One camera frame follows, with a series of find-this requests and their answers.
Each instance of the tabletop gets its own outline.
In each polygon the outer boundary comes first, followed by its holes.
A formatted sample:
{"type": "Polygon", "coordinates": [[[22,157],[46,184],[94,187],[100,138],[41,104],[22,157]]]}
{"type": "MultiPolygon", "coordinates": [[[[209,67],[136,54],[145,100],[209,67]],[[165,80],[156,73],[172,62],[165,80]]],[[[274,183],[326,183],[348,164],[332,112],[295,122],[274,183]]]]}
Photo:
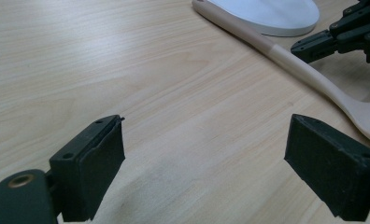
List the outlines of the tabletop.
{"type": "MultiPolygon", "coordinates": [[[[311,34],[357,3],[315,2],[311,34]]],[[[285,49],[304,37],[269,36],[285,49]]],[[[310,65],[370,101],[361,51],[310,65]]],[[[95,224],[344,223],[283,160],[291,115],[370,147],[332,101],[191,0],[0,1],[0,181],[48,171],[57,150],[115,114],[126,160],[95,224]]]]}

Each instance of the wooden spoon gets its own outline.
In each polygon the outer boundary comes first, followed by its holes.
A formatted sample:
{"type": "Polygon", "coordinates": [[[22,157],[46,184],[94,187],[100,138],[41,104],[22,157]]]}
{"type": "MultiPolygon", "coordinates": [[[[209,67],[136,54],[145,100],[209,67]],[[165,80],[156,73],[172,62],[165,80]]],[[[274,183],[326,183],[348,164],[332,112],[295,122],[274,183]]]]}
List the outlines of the wooden spoon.
{"type": "Polygon", "coordinates": [[[222,29],[247,41],[275,63],[333,100],[356,127],[370,139],[370,103],[356,100],[342,92],[320,72],[293,56],[267,37],[252,29],[246,21],[207,0],[192,0],[193,8],[222,29]]]}

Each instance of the wooden spoon handle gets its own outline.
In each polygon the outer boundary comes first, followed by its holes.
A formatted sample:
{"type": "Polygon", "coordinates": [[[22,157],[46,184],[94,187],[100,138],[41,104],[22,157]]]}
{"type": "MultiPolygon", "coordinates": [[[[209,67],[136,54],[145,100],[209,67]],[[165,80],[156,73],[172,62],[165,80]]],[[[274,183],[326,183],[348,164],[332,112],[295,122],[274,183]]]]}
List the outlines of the wooden spoon handle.
{"type": "Polygon", "coordinates": [[[320,72],[293,56],[280,45],[256,32],[246,21],[228,13],[213,3],[207,0],[192,0],[192,5],[197,12],[209,21],[245,40],[266,57],[288,70],[294,77],[303,80],[316,90],[326,94],[349,115],[348,106],[351,106],[349,101],[352,102],[352,99],[320,72]]]}

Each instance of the wooden table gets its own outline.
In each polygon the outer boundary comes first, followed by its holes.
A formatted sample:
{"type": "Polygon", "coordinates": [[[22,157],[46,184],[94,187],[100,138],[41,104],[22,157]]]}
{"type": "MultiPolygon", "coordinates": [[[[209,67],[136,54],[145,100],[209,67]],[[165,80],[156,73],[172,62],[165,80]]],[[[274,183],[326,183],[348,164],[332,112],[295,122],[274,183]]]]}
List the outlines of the wooden table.
{"type": "MultiPolygon", "coordinates": [[[[312,33],[355,3],[316,0],[312,33]]],[[[304,37],[270,38],[289,49],[304,37]]],[[[364,57],[311,65],[370,101],[364,57]]],[[[92,223],[343,223],[283,160],[295,113],[370,146],[335,104],[191,0],[0,1],[0,181],[48,171],[89,123],[126,117],[126,160],[92,223]]]]}

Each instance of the screw hole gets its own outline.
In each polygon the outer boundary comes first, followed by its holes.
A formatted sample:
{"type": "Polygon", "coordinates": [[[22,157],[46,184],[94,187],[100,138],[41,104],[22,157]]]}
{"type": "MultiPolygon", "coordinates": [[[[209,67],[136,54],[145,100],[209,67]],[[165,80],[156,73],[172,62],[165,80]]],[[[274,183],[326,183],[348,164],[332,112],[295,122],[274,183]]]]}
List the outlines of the screw hole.
{"type": "Polygon", "coordinates": [[[8,186],[12,189],[19,188],[24,185],[27,185],[28,183],[33,181],[33,179],[34,179],[33,175],[19,175],[10,180],[8,186]]]}
{"type": "Polygon", "coordinates": [[[71,159],[72,157],[74,156],[74,154],[73,153],[65,153],[64,155],[63,155],[63,159],[71,159]]]}

